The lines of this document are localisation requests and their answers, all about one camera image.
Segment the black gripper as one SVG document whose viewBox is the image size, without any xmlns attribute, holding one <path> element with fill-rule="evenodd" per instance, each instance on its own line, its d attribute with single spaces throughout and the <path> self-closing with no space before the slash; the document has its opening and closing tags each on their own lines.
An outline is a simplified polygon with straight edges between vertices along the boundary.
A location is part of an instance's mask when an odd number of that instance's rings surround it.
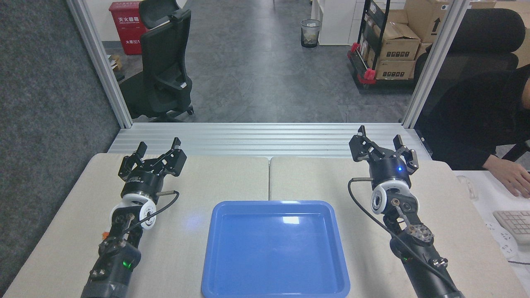
<svg viewBox="0 0 530 298">
<path fill-rule="evenodd" d="M 142 158 L 147 150 L 147 145 L 140 142 L 133 154 L 123 158 L 118 171 L 118 176 L 125 181 L 121 197 L 126 194 L 142 192 L 151 199 L 158 199 L 157 193 L 163 187 L 164 176 L 170 174 L 178 177 L 187 160 L 187 156 L 180 149 L 180 145 L 180 139 L 175 137 L 170 150 L 158 158 L 147 160 L 147 172 L 138 169 L 133 171 L 134 166 L 143 164 Z"/>
<path fill-rule="evenodd" d="M 372 189 L 381 183 L 397 179 L 411 187 L 409 174 L 414 174 L 418 168 L 417 154 L 414 149 L 409 149 L 400 135 L 393 139 L 395 151 L 394 158 L 386 158 L 386 149 L 379 147 L 366 136 L 365 126 L 360 126 L 356 135 L 349 142 L 352 158 L 355 162 L 369 161 Z"/>
</svg>

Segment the person's hand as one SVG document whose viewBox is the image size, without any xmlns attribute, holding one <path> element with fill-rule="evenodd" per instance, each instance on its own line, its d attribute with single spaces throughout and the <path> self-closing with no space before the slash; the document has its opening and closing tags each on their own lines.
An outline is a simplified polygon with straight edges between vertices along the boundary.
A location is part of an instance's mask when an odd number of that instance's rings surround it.
<svg viewBox="0 0 530 298">
<path fill-rule="evenodd" d="M 530 197 L 530 175 L 515 162 L 490 155 L 482 166 L 489 171 L 512 195 Z"/>
</svg>

